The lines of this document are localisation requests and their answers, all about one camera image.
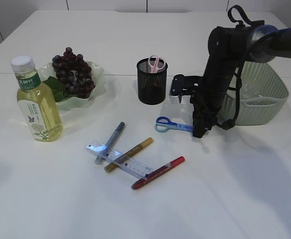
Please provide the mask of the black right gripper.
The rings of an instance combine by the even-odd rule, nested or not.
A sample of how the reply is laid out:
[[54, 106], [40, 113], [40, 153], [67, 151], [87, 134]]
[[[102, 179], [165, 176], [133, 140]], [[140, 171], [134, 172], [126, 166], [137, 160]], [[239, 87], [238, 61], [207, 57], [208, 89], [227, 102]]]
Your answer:
[[218, 122], [218, 112], [221, 109], [220, 98], [212, 94], [195, 93], [190, 97], [193, 104], [193, 136], [202, 138], [213, 126], [221, 126]]

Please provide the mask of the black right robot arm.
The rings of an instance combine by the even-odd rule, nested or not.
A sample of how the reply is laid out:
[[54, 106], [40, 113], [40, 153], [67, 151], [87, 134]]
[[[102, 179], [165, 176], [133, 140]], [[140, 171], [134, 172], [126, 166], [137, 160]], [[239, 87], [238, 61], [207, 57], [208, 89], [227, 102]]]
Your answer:
[[[267, 63], [275, 57], [291, 58], [291, 28], [271, 25], [216, 27], [208, 39], [209, 58], [203, 77], [191, 94], [193, 133], [201, 138], [213, 126], [229, 130], [240, 109], [241, 75], [246, 61]], [[236, 108], [232, 119], [218, 123], [217, 115], [232, 78], [236, 77]]]

